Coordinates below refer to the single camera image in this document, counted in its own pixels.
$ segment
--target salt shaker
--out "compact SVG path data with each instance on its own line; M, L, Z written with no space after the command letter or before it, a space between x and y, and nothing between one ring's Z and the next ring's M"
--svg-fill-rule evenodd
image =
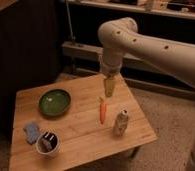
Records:
M126 110L123 110L117 115L117 118L115 120L115 125L114 125L114 134L117 136L121 136L124 134L127 126L128 126L128 121L129 121L129 115Z

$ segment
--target orange carrot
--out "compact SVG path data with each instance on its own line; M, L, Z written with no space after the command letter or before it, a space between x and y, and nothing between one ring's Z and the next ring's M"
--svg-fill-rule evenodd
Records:
M106 118L106 101L103 98L100 101L100 122L103 124Z

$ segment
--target floor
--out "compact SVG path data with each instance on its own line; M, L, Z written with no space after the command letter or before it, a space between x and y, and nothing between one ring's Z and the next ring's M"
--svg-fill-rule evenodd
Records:
M56 81L76 78L61 74ZM183 171L195 137L195 101L131 88L159 139L142 146L134 159L131 151L116 154L71 171ZM10 143L0 135L0 170L8 170Z

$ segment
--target bowl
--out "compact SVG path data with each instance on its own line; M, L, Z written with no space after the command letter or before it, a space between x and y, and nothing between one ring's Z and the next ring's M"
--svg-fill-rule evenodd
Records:
M39 100L39 109L45 116L60 116L69 108L71 97L63 89L53 89L46 92Z

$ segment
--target tabletop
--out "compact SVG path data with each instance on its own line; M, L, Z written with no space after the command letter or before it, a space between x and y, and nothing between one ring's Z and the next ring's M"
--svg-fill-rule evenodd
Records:
M157 139L149 121L121 75L116 76L114 94L105 98L102 74L61 81L21 90L16 95L10 170L66 170ZM39 100L49 90L63 89L71 96L68 111L56 119L43 117ZM107 103L106 120L99 120L100 97ZM128 127L121 137L113 136L116 116L129 113ZM36 122L40 132L59 136L60 150L56 157L41 156L35 145L29 145L23 131Z

